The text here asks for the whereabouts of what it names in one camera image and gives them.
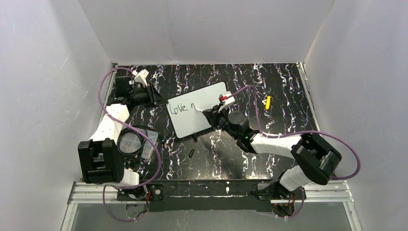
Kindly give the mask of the small whiteboard black frame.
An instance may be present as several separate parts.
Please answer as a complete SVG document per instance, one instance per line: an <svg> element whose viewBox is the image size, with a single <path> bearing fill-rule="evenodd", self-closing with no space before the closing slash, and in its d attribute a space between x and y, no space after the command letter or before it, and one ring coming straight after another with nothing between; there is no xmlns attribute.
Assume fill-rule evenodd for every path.
<svg viewBox="0 0 408 231"><path fill-rule="evenodd" d="M227 92L220 81L167 100L166 109L177 138L182 139L211 128L202 110L220 104L219 96Z"/></svg>

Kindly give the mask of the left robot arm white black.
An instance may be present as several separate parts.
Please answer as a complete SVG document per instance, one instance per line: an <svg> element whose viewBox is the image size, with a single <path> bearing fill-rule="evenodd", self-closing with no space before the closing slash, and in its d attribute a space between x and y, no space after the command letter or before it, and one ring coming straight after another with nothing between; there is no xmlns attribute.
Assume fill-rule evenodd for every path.
<svg viewBox="0 0 408 231"><path fill-rule="evenodd" d="M148 71L132 71L131 75L116 78L115 92L106 106L100 103L105 115L95 133L78 145L78 154L83 175L87 184L108 184L123 189L133 189L150 183L139 182L139 175L124 167L117 147L122 127L142 136L153 147L158 158L160 152L147 135L126 124L129 112L136 106L158 106L167 104L153 85L146 81Z"/></svg>

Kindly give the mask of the black marker cap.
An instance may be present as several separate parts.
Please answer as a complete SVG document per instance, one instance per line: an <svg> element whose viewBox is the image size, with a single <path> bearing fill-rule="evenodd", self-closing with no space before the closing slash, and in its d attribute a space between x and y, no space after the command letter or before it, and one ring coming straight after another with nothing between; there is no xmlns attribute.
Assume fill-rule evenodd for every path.
<svg viewBox="0 0 408 231"><path fill-rule="evenodd" d="M194 152L195 152L195 149L191 149L191 151L190 151L190 153L189 153L189 158L192 158Z"/></svg>

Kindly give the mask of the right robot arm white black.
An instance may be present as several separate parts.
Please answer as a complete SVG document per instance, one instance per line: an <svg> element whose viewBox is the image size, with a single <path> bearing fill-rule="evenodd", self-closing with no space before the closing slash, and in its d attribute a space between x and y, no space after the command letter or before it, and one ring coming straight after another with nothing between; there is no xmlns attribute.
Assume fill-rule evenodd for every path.
<svg viewBox="0 0 408 231"><path fill-rule="evenodd" d="M283 171L263 189L251 192L257 199L285 198L310 183L326 185L342 160L341 154L319 134L304 133L284 138L268 138L252 129L242 112L218 106L202 111L209 125L227 132L246 153L278 154L293 158L297 165Z"/></svg>

